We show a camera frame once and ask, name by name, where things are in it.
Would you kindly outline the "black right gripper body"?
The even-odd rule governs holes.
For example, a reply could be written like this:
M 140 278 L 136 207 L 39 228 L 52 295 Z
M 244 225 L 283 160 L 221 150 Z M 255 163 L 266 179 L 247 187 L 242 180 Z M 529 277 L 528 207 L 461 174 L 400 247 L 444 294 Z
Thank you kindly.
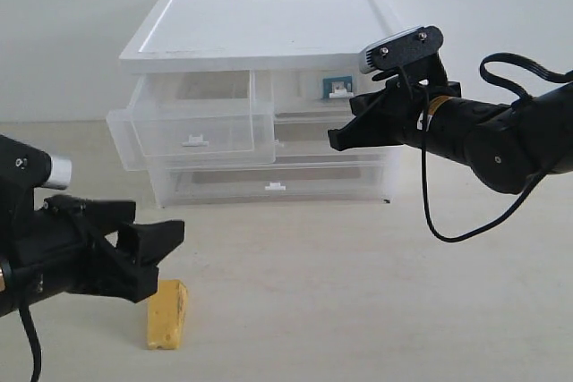
M 397 78 L 388 80 L 383 89 L 356 96 L 350 100 L 352 114 L 356 117 L 367 113 L 391 116 L 396 123 L 395 136 L 413 148 L 419 148 L 422 140 L 422 117 L 424 99 L 420 89 L 409 96 L 399 88 Z

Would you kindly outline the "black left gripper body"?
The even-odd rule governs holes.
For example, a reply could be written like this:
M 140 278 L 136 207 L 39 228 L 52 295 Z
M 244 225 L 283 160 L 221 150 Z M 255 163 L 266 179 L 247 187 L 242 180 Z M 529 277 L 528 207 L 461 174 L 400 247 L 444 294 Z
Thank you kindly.
M 26 237 L 26 279 L 30 294 L 89 295 L 90 280 L 107 265 L 134 266 L 107 236 L 135 219 L 132 200 L 80 199 L 56 194 L 35 212 Z

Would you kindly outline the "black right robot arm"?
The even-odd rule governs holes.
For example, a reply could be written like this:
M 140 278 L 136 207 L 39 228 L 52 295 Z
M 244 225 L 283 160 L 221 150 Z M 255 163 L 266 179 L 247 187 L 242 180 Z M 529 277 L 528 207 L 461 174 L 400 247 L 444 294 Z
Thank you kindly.
M 400 73 L 350 101 L 328 132 L 337 151 L 406 145 L 467 166 L 488 188 L 519 194 L 536 174 L 572 170 L 572 81 L 511 104 L 462 98 L 454 81 Z

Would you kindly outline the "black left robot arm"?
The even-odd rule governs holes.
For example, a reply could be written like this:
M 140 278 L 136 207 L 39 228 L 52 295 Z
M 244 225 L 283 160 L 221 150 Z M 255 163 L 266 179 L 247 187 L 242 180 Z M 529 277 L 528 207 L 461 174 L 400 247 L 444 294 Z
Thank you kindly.
M 140 302 L 158 289 L 158 265 L 184 241 L 184 221 L 135 221 L 132 200 L 55 194 L 47 152 L 1 138 L 1 313 L 59 293 Z

